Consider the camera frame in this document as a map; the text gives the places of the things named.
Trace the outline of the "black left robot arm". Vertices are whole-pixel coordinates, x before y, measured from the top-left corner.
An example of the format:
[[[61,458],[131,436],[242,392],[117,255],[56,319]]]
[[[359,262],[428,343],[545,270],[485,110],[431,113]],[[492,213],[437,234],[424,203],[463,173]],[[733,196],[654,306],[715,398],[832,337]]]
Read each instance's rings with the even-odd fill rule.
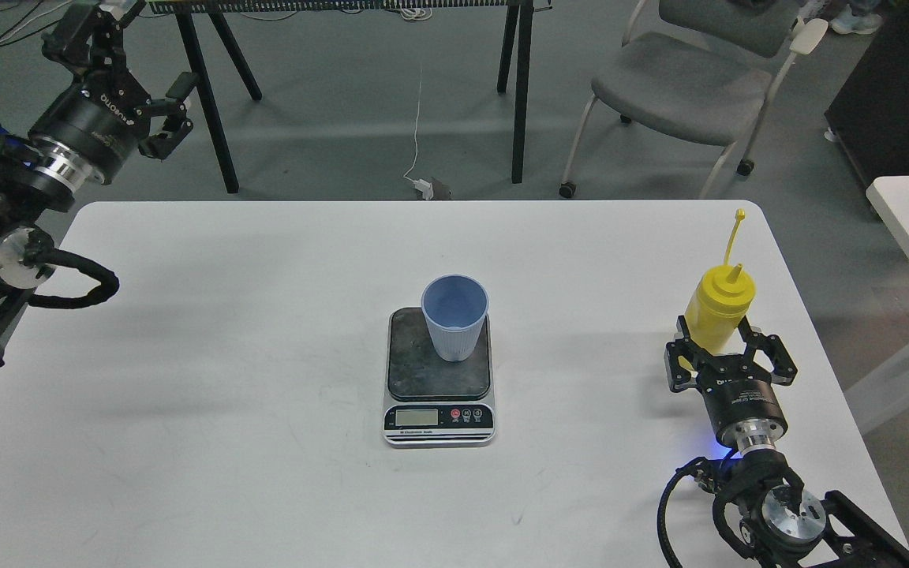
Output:
[[[112,270],[55,245],[36,222],[66,212],[87,182],[110,184],[135,151],[165,159],[192,132],[183,72],[162,97],[131,74],[123,32],[142,1],[76,1],[43,37],[43,55],[73,80],[27,136],[0,125],[0,338],[25,306],[81,309],[111,299]],[[4,360],[0,341],[0,367]]]

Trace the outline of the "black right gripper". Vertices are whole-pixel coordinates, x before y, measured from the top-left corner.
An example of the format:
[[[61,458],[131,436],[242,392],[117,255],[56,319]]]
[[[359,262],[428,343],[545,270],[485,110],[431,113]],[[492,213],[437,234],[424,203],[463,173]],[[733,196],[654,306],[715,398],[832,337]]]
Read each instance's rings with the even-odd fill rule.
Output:
[[[737,452],[773,450],[787,421],[771,382],[790,386],[798,369],[779,335],[751,326],[746,316],[739,321],[739,334],[743,355],[720,356],[712,364],[712,354],[693,340],[686,317],[679,314],[677,334],[664,347],[668,390],[701,393],[719,445]],[[761,351],[772,364],[769,372],[755,363]]]

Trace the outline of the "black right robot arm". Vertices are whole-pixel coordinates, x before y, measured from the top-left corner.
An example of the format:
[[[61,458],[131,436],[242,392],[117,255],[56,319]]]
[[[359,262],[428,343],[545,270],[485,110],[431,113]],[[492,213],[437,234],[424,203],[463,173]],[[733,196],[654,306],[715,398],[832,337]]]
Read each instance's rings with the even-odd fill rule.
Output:
[[[776,449],[787,429],[773,386],[787,386],[797,368],[780,337],[747,319],[737,326],[746,348],[714,355],[692,339],[686,319],[666,345],[668,388],[702,395],[722,459],[696,457],[668,481],[656,512],[667,564],[678,567],[666,526],[672,490],[689,476],[713,496],[718,535],[740,557],[761,567],[797,567],[819,544],[836,554],[830,567],[909,567],[909,550],[840,491],[818,499]]]

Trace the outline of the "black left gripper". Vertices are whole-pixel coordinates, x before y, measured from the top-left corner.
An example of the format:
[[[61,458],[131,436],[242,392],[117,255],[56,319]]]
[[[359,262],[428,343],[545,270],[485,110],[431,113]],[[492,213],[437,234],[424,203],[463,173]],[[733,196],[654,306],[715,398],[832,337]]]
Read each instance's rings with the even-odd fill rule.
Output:
[[[127,67],[123,32],[145,5],[75,1],[41,36],[41,54],[73,79],[29,130],[40,154],[32,169],[65,190],[111,184],[137,149],[150,159],[169,158],[192,132],[187,111],[200,76],[181,72],[163,99],[152,99]],[[163,124],[150,134],[153,118]]]

